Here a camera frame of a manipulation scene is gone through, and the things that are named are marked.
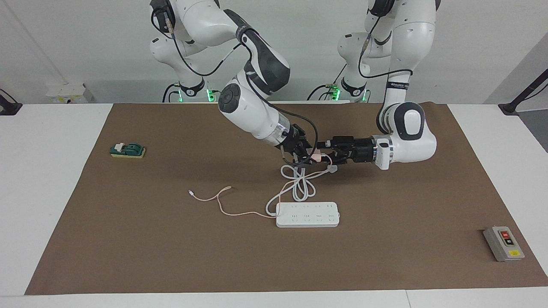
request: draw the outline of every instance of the yellow base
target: yellow base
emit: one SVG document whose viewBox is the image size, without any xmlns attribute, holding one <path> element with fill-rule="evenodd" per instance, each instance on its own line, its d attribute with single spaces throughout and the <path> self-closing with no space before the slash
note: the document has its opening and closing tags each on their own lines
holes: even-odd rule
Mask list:
<svg viewBox="0 0 548 308">
<path fill-rule="evenodd" d="M 112 157 L 116 157 L 116 158 L 143 158 L 143 156 L 145 155 L 145 152 L 146 152 L 146 148 L 142 148 L 142 153 L 141 153 L 141 156 L 131 156 L 131 155 L 118 155 L 118 154 L 110 154 L 110 156 Z"/>
</svg>

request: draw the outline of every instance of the white table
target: white table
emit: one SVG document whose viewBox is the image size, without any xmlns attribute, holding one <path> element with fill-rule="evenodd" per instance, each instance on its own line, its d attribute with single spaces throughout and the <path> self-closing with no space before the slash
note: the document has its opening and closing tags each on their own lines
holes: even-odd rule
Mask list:
<svg viewBox="0 0 548 308">
<path fill-rule="evenodd" d="M 23 296 L 111 107 L 25 105 L 0 117 L 0 307 L 548 307 L 548 287 Z M 548 272 L 548 154 L 494 105 L 450 109 Z"/>
</svg>

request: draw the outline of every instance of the white wall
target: white wall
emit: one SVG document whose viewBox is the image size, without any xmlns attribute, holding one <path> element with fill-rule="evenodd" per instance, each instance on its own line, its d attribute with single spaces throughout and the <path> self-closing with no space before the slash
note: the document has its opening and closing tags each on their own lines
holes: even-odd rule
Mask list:
<svg viewBox="0 0 548 308">
<path fill-rule="evenodd" d="M 344 64 L 340 36 L 363 31 L 367 1 L 221 0 L 242 15 L 292 66 L 275 100 L 305 99 Z M 98 102 L 159 101 L 174 72 L 157 63 L 149 41 L 148 0 L 0 0 L 0 87 L 26 103 L 47 102 L 46 83 L 83 82 Z M 430 54 L 413 76 L 409 99 L 483 103 L 548 31 L 545 0 L 444 0 Z M 203 70 L 234 45 L 193 56 Z M 222 89 L 247 59 L 238 50 L 210 79 Z M 373 73 L 384 72 L 386 60 Z M 385 80 L 370 82 L 372 101 Z"/>
<path fill-rule="evenodd" d="M 496 88 L 495 92 L 493 92 L 485 101 L 485 104 L 505 104 L 511 102 L 547 69 L 548 33 Z M 544 84 L 531 95 L 540 91 Z M 517 108 L 518 111 L 537 109 L 548 109 L 548 90 L 544 90 L 534 98 L 522 102 Z"/>
</svg>

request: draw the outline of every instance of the black cable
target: black cable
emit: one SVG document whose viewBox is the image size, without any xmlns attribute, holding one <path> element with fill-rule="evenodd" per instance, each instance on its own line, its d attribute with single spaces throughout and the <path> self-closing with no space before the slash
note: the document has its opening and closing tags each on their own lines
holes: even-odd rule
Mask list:
<svg viewBox="0 0 548 308">
<path fill-rule="evenodd" d="M 526 98 L 526 99 L 524 99 L 524 100 L 522 100 L 522 101 L 526 101 L 526 100 L 528 100 L 528 99 L 532 99 L 533 97 L 535 97 L 535 96 L 539 95 L 539 94 L 540 94 L 540 92 L 542 92 L 542 91 L 544 91 L 544 89 L 546 89 L 546 87 L 548 87 L 548 83 L 547 83 L 547 84 L 545 84 L 545 85 L 544 85 L 544 87 L 543 87 L 543 88 L 542 88 L 542 89 L 541 89 L 540 91 L 536 92 L 535 94 L 533 94 L 533 95 L 529 96 L 528 98 Z"/>
<path fill-rule="evenodd" d="M 249 85 L 249 87 L 251 88 L 251 90 L 253 91 L 253 93 L 255 93 L 255 95 L 257 95 L 257 97 L 262 100 L 265 104 L 269 105 L 270 107 L 276 109 L 277 111 L 281 112 L 281 113 L 285 113 L 286 115 L 290 115 L 290 116 L 294 116 L 296 118 L 299 118 L 299 119 L 303 119 L 305 121 L 307 121 L 311 126 L 312 128 L 314 129 L 314 134 L 315 134 L 315 137 L 314 137 L 314 145 L 312 147 L 312 152 L 310 152 L 310 154 L 308 154 L 308 156 L 306 156 L 306 158 L 300 162 L 300 163 L 292 163 L 292 162 L 289 162 L 287 161 L 287 159 L 283 159 L 283 161 L 286 162 L 286 164 L 290 165 L 290 166 L 293 166 L 293 167 L 296 167 L 300 164 L 305 164 L 307 162 L 310 161 L 310 159 L 312 159 L 312 154 L 314 154 L 314 152 L 316 152 L 316 146 L 318 144 L 318 129 L 316 128 L 316 125 L 314 125 L 314 122 L 312 122 L 311 120 L 309 120 L 308 118 L 302 116 L 302 115 L 299 115 L 297 113 L 292 113 L 292 112 L 289 112 L 287 110 L 284 110 L 284 109 L 281 109 L 273 104 L 271 104 L 269 101 L 267 101 L 266 99 L 264 99 L 260 94 L 259 92 L 257 92 L 257 90 L 255 90 L 255 88 L 251 85 L 251 80 L 249 79 L 249 75 L 246 74 L 246 80 L 247 80 L 247 84 Z"/>
<path fill-rule="evenodd" d="M 156 28 L 156 30 L 158 30 L 158 32 L 160 32 L 163 36 L 165 36 L 165 37 L 171 39 L 171 38 L 170 38 L 169 36 L 167 36 L 162 30 L 160 30 L 160 28 L 158 28 L 158 27 L 156 26 L 156 24 L 154 23 L 154 15 L 155 15 L 155 13 L 158 12 L 158 11 L 160 11 L 160 10 L 155 10 L 155 11 L 152 12 L 152 15 L 150 15 L 150 22 L 152 23 L 152 25 L 154 26 L 154 28 Z"/>
<path fill-rule="evenodd" d="M 14 103 L 19 104 L 19 102 L 13 98 L 13 96 L 9 95 L 8 92 L 4 91 L 4 89 L 0 89 L 0 91 L 4 92 L 5 95 L 9 96 L 13 100 Z"/>
<path fill-rule="evenodd" d="M 164 97 L 162 98 L 162 102 L 165 102 L 165 97 L 168 95 L 168 92 L 169 90 L 172 88 L 172 87 L 176 87 L 177 84 L 176 83 L 172 83 L 170 84 L 164 91 Z"/>
<path fill-rule="evenodd" d="M 179 93 L 179 92 L 177 92 L 177 91 L 171 91 L 171 92 L 169 92 L 169 95 L 168 95 L 168 102 L 171 102 L 171 95 L 172 95 L 172 94 L 178 94 L 178 93 Z"/>
<path fill-rule="evenodd" d="M 160 12 L 162 11 L 161 9 L 159 10 L 156 10 L 156 11 L 153 11 L 152 12 L 152 15 L 150 15 L 150 22 L 152 23 L 152 25 L 154 26 L 154 28 L 156 28 L 156 30 L 158 30 L 163 36 L 167 37 L 168 39 L 172 39 L 173 42 L 175 43 L 175 47 L 177 48 L 177 52 L 179 53 L 179 56 L 181 57 L 182 61 L 185 63 L 186 67 L 189 68 L 190 71 L 192 71 L 194 74 L 198 75 L 198 76 L 202 76 L 202 77 L 207 77 L 207 76 L 211 76 L 213 75 L 220 67 L 221 67 L 221 64 L 226 60 L 226 57 L 224 59 L 222 59 L 219 64 L 217 64 L 217 67 L 210 73 L 207 73 L 207 74 L 202 74 L 202 73 L 199 73 L 197 71 L 195 71 L 185 60 L 185 57 L 183 57 L 182 53 L 181 53 L 181 50 L 179 49 L 179 45 L 177 44 L 177 40 L 175 39 L 175 34 L 172 33 L 172 36 L 169 37 L 167 36 L 164 32 L 162 32 L 162 30 L 160 30 L 160 28 L 158 28 L 156 26 L 156 24 L 154 23 L 154 15 L 157 13 L 157 12 Z M 236 50 L 236 48 L 240 47 L 242 44 L 239 43 L 237 44 L 236 46 L 234 46 L 234 48 L 232 48 L 232 50 Z"/>
<path fill-rule="evenodd" d="M 374 24 L 373 27 L 371 28 L 371 31 L 370 31 L 369 34 L 368 34 L 368 39 L 371 39 L 371 35 L 373 34 L 373 30 L 375 29 L 375 27 L 376 27 L 377 24 L 379 23 L 379 20 L 380 20 L 380 17 L 377 18 L 377 21 L 375 22 L 375 24 Z M 410 72 L 410 73 L 411 73 L 411 76 L 413 75 L 413 70 L 401 69 L 401 70 L 390 71 L 390 72 L 386 72 L 386 73 L 382 73 L 382 74 L 374 75 L 374 76 L 365 76 L 364 74 L 362 74 L 362 69 L 361 69 L 361 66 L 360 66 L 360 64 L 362 63 L 362 59 L 363 59 L 363 54 L 364 54 L 364 52 L 365 52 L 365 50 L 362 50 L 362 52 L 359 54 L 359 61 L 358 61 L 358 73 L 359 73 L 360 76 L 362 76 L 363 78 L 371 79 L 371 78 L 377 78 L 377 77 L 386 76 L 386 75 L 390 75 L 390 74 L 393 74 L 393 73 L 399 73 L 399 72 Z"/>
<path fill-rule="evenodd" d="M 321 88 L 327 88 L 327 87 L 326 87 L 325 84 L 323 84 L 323 85 L 317 87 L 316 89 L 314 89 L 314 90 L 310 93 L 309 97 L 306 98 L 306 100 L 310 100 L 310 98 L 314 95 L 314 93 L 315 93 L 316 91 L 320 90 Z"/>
<path fill-rule="evenodd" d="M 337 83 L 337 79 L 339 79 L 339 77 L 341 76 L 341 74 L 343 73 L 343 71 L 344 71 L 344 69 L 346 68 L 347 65 L 348 65 L 348 63 L 344 63 L 344 66 L 341 68 L 341 71 L 339 72 L 337 77 L 335 77 L 335 80 L 333 80 L 333 83 Z"/>
<path fill-rule="evenodd" d="M 185 60 L 185 57 L 183 57 L 182 53 L 181 53 L 181 50 L 179 49 L 179 45 L 177 44 L 177 40 L 175 39 L 175 34 L 172 34 L 172 40 L 173 42 L 175 43 L 175 47 L 177 48 L 177 52 L 179 53 L 179 57 L 181 57 L 181 60 L 185 63 L 186 67 L 189 68 L 189 70 L 191 70 L 194 74 L 198 75 L 198 76 L 202 76 L 202 77 L 207 77 L 207 76 L 211 76 L 213 75 L 220 67 L 221 67 L 221 64 L 226 60 L 225 59 L 222 59 L 219 64 L 217 64 L 217 67 L 212 70 L 211 72 L 207 73 L 207 74 L 202 74 L 202 73 L 199 73 L 197 71 L 195 71 Z M 240 47 L 242 44 L 238 43 L 236 46 L 234 46 L 232 48 L 232 50 L 236 50 L 236 48 Z"/>
<path fill-rule="evenodd" d="M 331 92 L 329 92 L 329 91 L 323 93 L 322 95 L 319 96 L 319 99 L 318 99 L 318 100 L 322 100 L 322 96 L 324 96 L 324 95 L 325 95 L 326 97 L 325 97 L 323 100 L 326 100 L 327 97 L 329 96 L 329 94 L 331 94 Z"/>
<path fill-rule="evenodd" d="M 371 98 L 371 90 L 366 90 L 366 94 L 367 94 L 367 92 L 369 92 L 369 96 L 367 97 L 366 104 L 369 103 L 369 99 Z"/>
</svg>

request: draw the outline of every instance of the emergency stop switch box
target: emergency stop switch box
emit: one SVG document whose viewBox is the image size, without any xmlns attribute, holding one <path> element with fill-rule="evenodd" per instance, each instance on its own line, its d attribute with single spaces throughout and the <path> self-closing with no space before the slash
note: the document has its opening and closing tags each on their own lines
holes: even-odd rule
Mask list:
<svg viewBox="0 0 548 308">
<path fill-rule="evenodd" d="M 523 251 L 508 227 L 490 227 L 483 235 L 498 262 L 508 262 L 525 258 Z"/>
</svg>

